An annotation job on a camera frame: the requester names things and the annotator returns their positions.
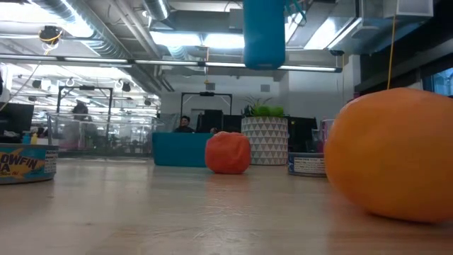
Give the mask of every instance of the red ball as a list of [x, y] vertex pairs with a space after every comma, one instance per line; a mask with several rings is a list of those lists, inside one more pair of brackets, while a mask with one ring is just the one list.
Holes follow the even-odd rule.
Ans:
[[207, 141], [205, 161], [216, 174], [242, 174], [251, 162], [248, 138], [236, 132], [216, 134]]

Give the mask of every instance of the bottle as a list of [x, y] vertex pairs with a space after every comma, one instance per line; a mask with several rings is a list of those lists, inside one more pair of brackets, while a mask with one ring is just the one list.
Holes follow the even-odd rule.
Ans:
[[30, 144], [30, 134], [29, 133], [26, 133], [26, 134], [23, 135], [22, 143], [25, 144], [25, 145], [29, 145]]
[[34, 133], [31, 137], [31, 144], [36, 145], [38, 143], [38, 134]]

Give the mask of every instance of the man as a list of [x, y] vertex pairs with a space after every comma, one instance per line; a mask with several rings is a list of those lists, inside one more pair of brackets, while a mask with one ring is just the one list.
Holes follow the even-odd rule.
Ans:
[[189, 124], [190, 118], [188, 116], [181, 117], [180, 125], [174, 132], [195, 132], [195, 130], [189, 127]]

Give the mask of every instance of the table surface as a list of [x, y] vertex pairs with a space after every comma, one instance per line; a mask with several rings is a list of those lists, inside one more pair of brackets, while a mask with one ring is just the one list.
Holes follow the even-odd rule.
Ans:
[[0, 186], [1, 254], [453, 254], [453, 225], [363, 213], [324, 178], [61, 159], [54, 181]]

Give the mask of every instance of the teal planter box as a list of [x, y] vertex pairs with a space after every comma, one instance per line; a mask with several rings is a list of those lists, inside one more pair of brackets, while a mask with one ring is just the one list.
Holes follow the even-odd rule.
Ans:
[[153, 133], [154, 163], [157, 166], [206, 167], [207, 133]]

